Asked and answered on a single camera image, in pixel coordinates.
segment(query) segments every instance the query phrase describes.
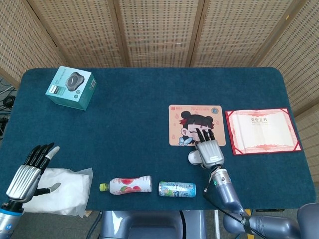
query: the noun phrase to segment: robotic arm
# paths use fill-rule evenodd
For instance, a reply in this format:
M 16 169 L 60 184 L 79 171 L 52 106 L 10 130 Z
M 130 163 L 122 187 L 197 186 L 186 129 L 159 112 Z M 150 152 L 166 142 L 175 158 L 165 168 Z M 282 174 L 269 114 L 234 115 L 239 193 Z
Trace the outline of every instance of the robotic arm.
M 237 196 L 226 169 L 222 168 L 224 157 L 215 140 L 212 131 L 196 129 L 201 143 L 198 150 L 189 154 L 188 159 L 193 164 L 202 163 L 211 170 L 208 186 L 204 197 L 210 201 L 206 192 L 213 181 L 223 206 L 231 213 L 224 217 L 225 229 L 233 234 L 254 234 L 267 239 L 300 239 L 301 233 L 297 223 L 288 218 L 272 216 L 249 216 Z
M 50 188 L 38 189 L 38 183 L 52 157 L 59 151 L 55 147 L 49 151 L 54 143 L 35 147 L 23 165 L 19 167 L 6 192 L 8 203 L 0 208 L 0 239 L 11 237 L 23 213 L 23 203 L 29 202 L 33 196 L 53 192 L 60 184 L 56 183 Z

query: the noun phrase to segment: teal box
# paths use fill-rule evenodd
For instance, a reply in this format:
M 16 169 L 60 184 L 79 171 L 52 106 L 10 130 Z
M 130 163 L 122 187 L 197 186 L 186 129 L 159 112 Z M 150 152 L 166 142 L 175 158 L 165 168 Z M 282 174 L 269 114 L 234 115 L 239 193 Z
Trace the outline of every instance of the teal box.
M 58 105 L 86 110 L 96 84 L 91 72 L 60 66 L 45 94 Z

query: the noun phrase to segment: white towel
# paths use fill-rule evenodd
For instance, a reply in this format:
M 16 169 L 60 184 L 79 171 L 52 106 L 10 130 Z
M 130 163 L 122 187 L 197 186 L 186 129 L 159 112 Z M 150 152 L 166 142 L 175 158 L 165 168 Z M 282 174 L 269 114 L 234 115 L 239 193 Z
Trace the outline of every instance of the white towel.
M 40 179 L 38 188 L 48 188 L 55 183 L 61 183 L 60 187 L 50 194 L 33 197 L 30 202 L 23 205 L 24 211 L 83 217 L 90 195 L 92 178 L 92 168 L 79 172 L 47 168 Z

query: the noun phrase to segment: green bottle cap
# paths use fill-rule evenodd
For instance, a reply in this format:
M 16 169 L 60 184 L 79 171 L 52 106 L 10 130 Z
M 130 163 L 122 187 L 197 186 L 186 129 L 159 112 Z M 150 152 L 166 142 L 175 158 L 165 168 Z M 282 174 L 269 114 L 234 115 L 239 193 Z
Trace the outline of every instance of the green bottle cap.
M 106 192 L 109 190 L 109 185 L 107 183 L 100 184 L 100 192 Z

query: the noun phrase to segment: mouse pad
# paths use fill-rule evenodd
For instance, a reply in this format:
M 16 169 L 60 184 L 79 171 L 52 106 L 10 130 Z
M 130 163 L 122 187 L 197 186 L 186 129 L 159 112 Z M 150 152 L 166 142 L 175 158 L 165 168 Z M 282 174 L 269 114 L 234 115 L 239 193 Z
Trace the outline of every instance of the mouse pad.
M 226 145 L 221 106 L 170 105 L 169 144 L 172 146 L 194 146 L 199 141 L 196 128 L 211 129 L 219 146 Z

